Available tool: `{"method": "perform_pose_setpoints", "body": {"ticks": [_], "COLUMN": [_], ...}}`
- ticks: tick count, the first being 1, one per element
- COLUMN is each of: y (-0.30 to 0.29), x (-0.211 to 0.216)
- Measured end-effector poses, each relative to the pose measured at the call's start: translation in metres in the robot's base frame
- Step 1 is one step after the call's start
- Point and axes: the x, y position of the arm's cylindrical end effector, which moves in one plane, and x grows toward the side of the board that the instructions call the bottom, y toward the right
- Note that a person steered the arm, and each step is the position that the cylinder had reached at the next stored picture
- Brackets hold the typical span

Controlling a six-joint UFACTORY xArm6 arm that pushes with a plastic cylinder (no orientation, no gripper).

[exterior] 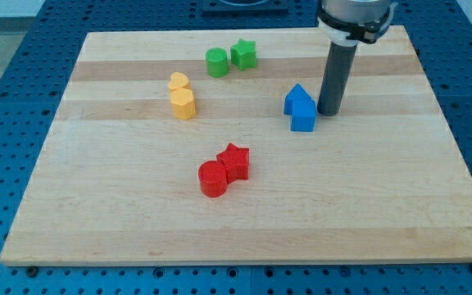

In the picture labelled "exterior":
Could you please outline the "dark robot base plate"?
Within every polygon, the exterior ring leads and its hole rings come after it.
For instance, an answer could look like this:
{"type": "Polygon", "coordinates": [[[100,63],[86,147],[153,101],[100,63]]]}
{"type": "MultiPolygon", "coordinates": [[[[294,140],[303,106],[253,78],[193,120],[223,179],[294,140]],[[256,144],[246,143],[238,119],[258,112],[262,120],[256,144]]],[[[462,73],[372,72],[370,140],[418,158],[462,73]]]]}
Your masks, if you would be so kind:
{"type": "Polygon", "coordinates": [[[202,12],[286,12],[289,0],[198,0],[202,12]]]}

